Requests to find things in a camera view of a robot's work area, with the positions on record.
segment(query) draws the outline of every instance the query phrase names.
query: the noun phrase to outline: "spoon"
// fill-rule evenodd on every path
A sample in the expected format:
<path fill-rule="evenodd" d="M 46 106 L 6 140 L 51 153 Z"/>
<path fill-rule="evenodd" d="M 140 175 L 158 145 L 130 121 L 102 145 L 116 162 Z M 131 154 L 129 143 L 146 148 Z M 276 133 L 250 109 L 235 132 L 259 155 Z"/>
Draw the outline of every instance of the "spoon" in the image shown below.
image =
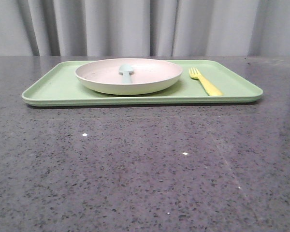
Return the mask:
<path fill-rule="evenodd" d="M 122 83 L 123 84 L 131 84 L 132 80 L 130 77 L 130 73 L 133 73 L 133 67 L 129 64 L 123 64 L 119 67 L 119 73 L 122 74 Z"/>

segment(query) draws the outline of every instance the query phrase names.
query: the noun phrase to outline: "speckled gray surface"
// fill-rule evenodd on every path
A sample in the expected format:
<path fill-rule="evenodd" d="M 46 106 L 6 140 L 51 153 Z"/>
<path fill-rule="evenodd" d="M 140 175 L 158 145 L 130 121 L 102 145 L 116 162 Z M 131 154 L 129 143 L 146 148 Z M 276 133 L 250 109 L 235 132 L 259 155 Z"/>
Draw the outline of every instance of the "speckled gray surface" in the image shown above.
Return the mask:
<path fill-rule="evenodd" d="M 22 101 L 77 59 L 0 57 L 0 232 L 290 232 L 290 58 L 206 58 L 263 89 L 249 104 Z"/>

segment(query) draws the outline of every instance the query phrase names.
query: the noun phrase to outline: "fork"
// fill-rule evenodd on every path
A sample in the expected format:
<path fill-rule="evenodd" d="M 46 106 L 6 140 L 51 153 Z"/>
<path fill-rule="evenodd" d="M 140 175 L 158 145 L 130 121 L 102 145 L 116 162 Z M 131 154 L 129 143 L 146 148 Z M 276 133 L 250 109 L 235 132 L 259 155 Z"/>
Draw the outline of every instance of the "fork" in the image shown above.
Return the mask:
<path fill-rule="evenodd" d="M 192 79 L 198 79 L 209 96 L 221 96 L 223 93 L 207 80 L 197 68 L 190 68 L 189 75 Z"/>

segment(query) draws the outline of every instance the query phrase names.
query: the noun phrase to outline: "gray curtain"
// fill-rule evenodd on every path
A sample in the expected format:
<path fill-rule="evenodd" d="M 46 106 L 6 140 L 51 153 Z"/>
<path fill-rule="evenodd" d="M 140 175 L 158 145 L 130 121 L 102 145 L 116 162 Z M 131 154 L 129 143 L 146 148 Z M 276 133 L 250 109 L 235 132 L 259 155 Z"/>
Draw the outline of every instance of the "gray curtain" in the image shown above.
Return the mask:
<path fill-rule="evenodd" d="M 0 0 L 5 56 L 290 56 L 290 0 Z"/>

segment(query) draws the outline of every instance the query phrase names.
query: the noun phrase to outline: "tray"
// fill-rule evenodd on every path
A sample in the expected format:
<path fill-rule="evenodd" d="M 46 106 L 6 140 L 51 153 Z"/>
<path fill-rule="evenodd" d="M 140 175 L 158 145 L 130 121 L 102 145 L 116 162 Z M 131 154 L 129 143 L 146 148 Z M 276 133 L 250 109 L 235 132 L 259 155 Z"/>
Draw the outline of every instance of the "tray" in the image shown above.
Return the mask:
<path fill-rule="evenodd" d="M 84 87 L 74 71 L 93 61 L 67 61 L 59 63 L 22 93 L 25 103 L 38 106 L 86 106 L 126 104 L 175 103 L 236 103 L 254 102 L 263 91 L 251 82 L 211 60 L 168 60 L 181 65 L 183 73 L 171 87 L 151 94 L 117 96 L 98 93 Z M 189 77 L 188 68 L 197 67 L 219 88 L 223 96 L 208 96 L 198 80 Z"/>

